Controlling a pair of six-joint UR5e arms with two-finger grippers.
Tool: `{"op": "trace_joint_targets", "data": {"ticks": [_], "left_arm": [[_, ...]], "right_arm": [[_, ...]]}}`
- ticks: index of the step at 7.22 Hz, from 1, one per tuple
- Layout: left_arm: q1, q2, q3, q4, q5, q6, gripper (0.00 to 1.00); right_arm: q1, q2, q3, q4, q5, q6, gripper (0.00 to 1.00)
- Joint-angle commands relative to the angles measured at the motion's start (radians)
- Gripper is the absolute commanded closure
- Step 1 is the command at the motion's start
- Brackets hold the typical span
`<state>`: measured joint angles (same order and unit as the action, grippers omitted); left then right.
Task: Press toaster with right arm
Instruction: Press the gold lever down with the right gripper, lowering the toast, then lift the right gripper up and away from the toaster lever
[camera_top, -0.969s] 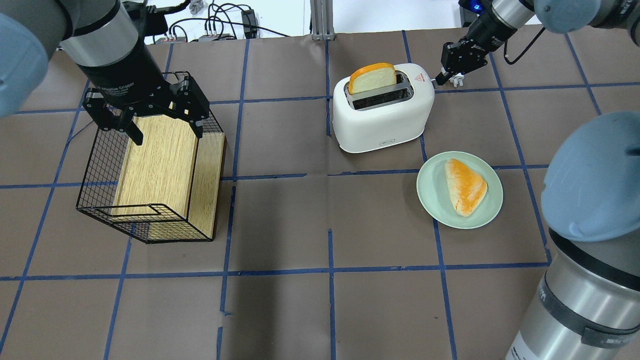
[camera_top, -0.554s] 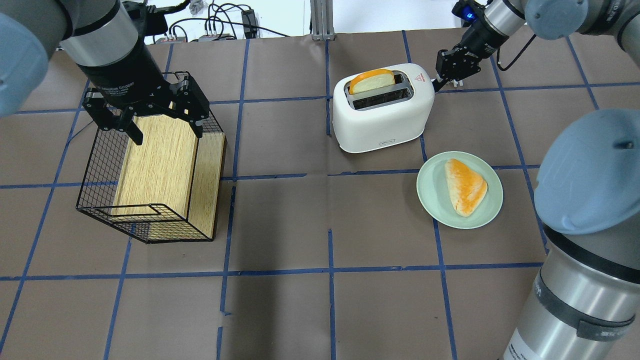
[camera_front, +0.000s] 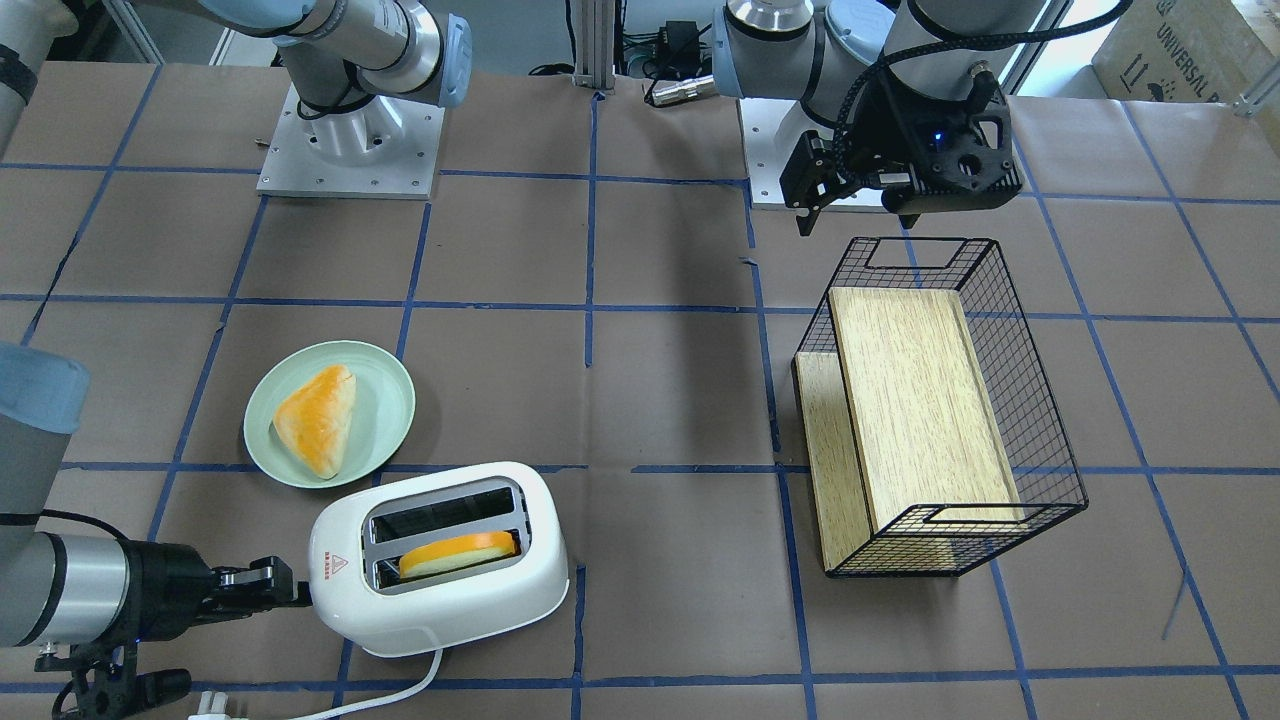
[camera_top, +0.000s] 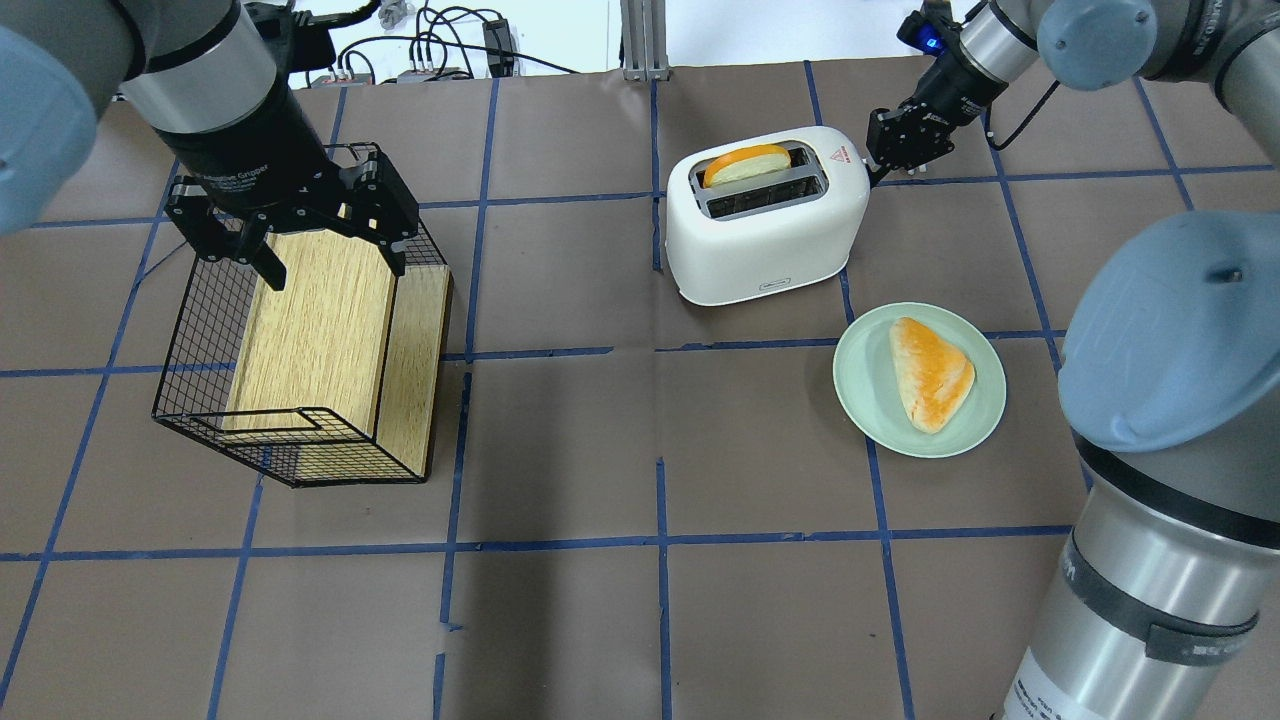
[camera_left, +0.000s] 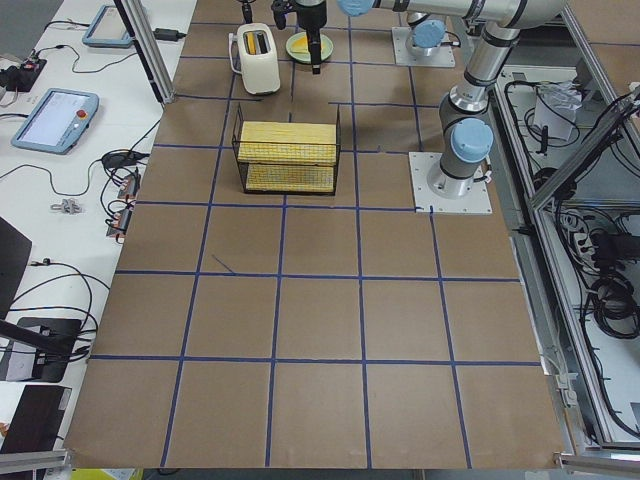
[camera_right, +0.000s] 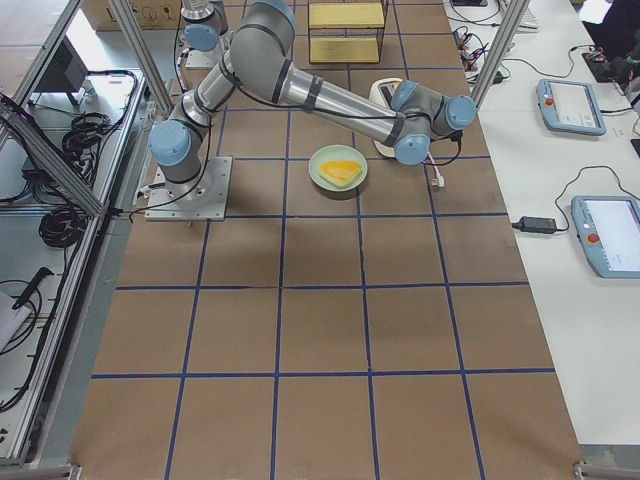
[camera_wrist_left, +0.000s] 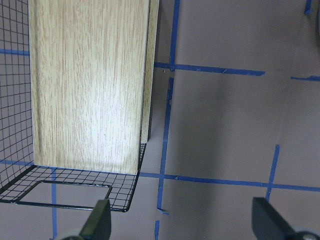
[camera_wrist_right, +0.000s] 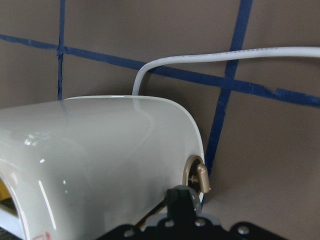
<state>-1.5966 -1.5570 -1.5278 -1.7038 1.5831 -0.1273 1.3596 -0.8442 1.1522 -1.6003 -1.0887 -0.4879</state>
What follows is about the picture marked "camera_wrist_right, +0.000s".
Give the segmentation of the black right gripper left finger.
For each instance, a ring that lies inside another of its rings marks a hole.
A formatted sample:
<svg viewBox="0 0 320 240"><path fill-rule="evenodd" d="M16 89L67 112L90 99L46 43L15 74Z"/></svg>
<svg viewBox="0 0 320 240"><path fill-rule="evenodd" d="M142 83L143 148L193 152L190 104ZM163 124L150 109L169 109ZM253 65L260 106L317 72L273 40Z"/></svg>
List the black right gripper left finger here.
<svg viewBox="0 0 320 240"><path fill-rule="evenodd" d="M175 186L166 191L166 216L172 220L184 219L183 197L181 196L183 185Z"/></svg>

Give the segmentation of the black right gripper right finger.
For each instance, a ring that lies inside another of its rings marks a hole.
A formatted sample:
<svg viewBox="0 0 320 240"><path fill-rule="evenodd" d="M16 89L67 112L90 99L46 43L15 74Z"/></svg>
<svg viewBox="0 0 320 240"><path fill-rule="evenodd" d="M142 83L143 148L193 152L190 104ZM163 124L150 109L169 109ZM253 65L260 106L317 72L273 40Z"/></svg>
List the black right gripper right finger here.
<svg viewBox="0 0 320 240"><path fill-rule="evenodd" d="M189 186L184 186L183 189L188 190L190 198L191 198L191 202L193 205L193 210L194 210L195 214L198 216L202 212L202 205L201 205L201 200L200 200L199 194L193 188L191 188Z"/></svg>

